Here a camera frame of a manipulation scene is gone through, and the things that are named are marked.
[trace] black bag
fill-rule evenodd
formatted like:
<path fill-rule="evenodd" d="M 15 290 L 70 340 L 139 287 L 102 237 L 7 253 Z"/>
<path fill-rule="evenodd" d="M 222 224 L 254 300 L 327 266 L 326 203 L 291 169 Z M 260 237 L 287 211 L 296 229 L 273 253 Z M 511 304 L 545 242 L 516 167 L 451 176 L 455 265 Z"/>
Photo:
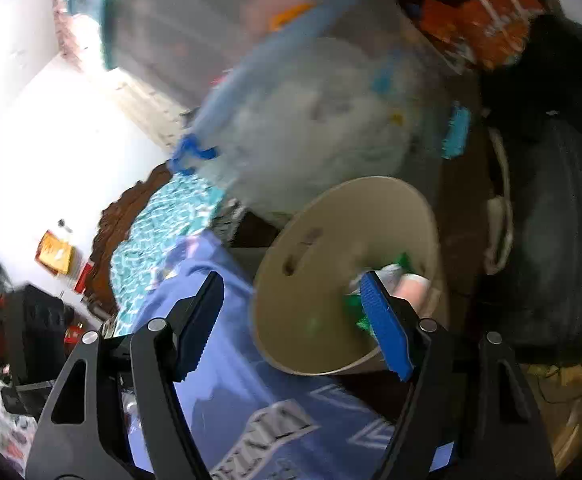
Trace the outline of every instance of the black bag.
<path fill-rule="evenodd" d="M 523 362 L 582 360 L 582 77 L 571 72 L 582 76 L 582 31 L 573 29 L 539 19 L 520 64 L 483 78 L 508 162 L 513 243 L 476 307 Z"/>

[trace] orange snack bag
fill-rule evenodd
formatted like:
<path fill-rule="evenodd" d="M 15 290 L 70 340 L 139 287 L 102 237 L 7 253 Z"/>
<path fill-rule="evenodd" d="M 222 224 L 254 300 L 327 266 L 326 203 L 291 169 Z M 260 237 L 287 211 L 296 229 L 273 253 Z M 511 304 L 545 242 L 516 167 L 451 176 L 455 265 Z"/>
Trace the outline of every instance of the orange snack bag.
<path fill-rule="evenodd" d="M 450 44 L 459 36 L 458 10 L 437 0 L 424 0 L 420 30 L 443 43 Z"/>
<path fill-rule="evenodd" d="M 545 11 L 537 0 L 469 0 L 458 9 L 458 29 L 488 70 L 515 62 L 531 18 Z"/>

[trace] blue gripper pad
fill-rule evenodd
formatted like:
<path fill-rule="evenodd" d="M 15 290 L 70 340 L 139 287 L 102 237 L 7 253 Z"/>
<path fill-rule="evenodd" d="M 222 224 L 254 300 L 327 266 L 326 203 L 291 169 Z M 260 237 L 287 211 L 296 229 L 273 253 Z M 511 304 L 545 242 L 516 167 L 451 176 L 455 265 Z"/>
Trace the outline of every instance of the blue gripper pad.
<path fill-rule="evenodd" d="M 391 309 L 384 286 L 371 272 L 366 272 L 360 280 L 360 298 L 386 366 L 401 381 L 408 381 L 414 368 L 409 356 L 409 338 Z"/>

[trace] red object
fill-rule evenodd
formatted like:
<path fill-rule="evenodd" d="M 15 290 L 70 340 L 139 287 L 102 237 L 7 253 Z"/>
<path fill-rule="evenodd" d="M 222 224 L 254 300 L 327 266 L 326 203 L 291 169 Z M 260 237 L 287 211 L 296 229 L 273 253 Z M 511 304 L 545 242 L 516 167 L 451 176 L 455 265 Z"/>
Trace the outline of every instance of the red object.
<path fill-rule="evenodd" d="M 437 0 L 424 0 L 420 30 L 443 43 L 451 44 L 460 35 L 458 32 L 458 10 Z"/>
<path fill-rule="evenodd" d="M 86 330 L 77 325 L 71 325 L 64 334 L 64 344 L 76 345 Z"/>
<path fill-rule="evenodd" d="M 22 460 L 24 458 L 24 453 L 22 453 L 21 450 L 17 446 L 15 446 L 15 444 L 13 444 L 11 441 L 8 442 L 7 453 L 19 460 Z"/>
<path fill-rule="evenodd" d="M 93 262 L 92 261 L 86 262 L 84 264 L 84 267 L 82 267 L 82 270 L 80 272 L 80 276 L 78 277 L 78 281 L 75 283 L 75 286 L 73 287 L 73 290 L 75 292 L 77 292 L 78 294 L 82 294 L 84 292 L 84 289 L 86 288 L 86 283 L 87 283 L 87 276 L 91 272 L 92 269 L 93 269 Z"/>

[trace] plastic storage bin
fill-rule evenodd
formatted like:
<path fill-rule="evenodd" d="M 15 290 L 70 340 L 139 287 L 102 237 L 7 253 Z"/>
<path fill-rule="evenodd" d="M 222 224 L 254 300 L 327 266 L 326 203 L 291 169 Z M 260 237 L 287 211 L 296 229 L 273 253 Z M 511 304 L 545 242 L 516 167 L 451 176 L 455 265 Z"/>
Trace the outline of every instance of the plastic storage bin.
<path fill-rule="evenodd" d="M 197 171 L 279 226 L 353 178 L 419 187 L 400 170 L 409 153 L 419 173 L 437 171 L 445 70 L 394 0 L 326 0 L 226 75 L 171 170 Z"/>
<path fill-rule="evenodd" d="M 104 62 L 194 108 L 289 11 L 321 1 L 104 0 Z"/>

